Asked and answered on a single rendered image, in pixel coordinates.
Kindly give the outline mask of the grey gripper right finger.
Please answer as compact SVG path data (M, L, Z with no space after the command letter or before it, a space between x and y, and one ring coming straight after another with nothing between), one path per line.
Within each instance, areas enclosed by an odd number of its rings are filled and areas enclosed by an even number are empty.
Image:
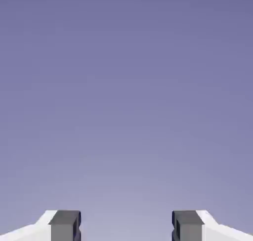
M207 210L174 210L171 241L253 241L253 235L219 224Z

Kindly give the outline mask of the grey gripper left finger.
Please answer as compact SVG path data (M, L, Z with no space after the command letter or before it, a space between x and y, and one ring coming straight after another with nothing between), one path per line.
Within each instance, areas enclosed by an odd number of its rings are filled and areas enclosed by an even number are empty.
M79 210L46 210L34 224L0 235L0 241L82 241Z

